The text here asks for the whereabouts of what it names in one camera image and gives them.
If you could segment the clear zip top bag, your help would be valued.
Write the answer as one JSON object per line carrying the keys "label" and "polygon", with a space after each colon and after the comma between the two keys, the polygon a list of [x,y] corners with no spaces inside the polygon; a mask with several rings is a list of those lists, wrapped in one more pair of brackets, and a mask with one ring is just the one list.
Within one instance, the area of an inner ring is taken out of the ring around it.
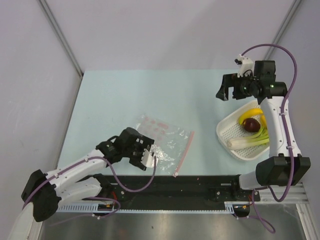
{"label": "clear zip top bag", "polygon": [[134,128],[154,140],[150,151],[157,157],[156,173],[176,178],[195,132],[145,114],[137,118]]}

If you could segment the green leek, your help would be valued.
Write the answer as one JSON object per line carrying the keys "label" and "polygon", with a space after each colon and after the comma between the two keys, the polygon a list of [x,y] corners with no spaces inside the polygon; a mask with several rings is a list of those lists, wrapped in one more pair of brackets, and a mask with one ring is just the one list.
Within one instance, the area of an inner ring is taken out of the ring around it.
{"label": "green leek", "polygon": [[226,142],[226,146],[230,150],[240,150],[265,145],[268,144],[269,141],[268,130],[264,127],[261,127],[260,130],[253,135],[229,139]]}

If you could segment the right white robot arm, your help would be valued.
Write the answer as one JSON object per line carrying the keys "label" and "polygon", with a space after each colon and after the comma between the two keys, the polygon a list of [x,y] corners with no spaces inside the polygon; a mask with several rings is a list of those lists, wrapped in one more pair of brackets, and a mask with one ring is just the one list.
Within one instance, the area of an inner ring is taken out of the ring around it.
{"label": "right white robot arm", "polygon": [[242,201],[249,190],[286,187],[289,190],[298,184],[311,167],[309,157],[302,156],[294,141],[287,99],[287,86],[276,81],[273,73],[258,76],[238,77],[236,73],[225,74],[216,97],[222,101],[229,99],[229,88],[236,100],[255,97],[265,118],[269,136],[269,158],[256,165],[254,171],[241,174],[238,182],[230,188],[231,196]]}

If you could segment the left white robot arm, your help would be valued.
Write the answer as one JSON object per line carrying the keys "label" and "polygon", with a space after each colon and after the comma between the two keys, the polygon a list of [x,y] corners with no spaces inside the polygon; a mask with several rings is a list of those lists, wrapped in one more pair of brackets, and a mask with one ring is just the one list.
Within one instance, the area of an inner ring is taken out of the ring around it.
{"label": "left white robot arm", "polygon": [[32,206],[36,222],[43,222],[59,207],[83,199],[105,200],[110,196],[110,182],[102,175],[90,173],[128,158],[143,171],[148,163],[157,164],[152,151],[155,141],[131,127],[99,143],[90,153],[63,168],[49,172],[34,171],[21,194],[24,206]]}

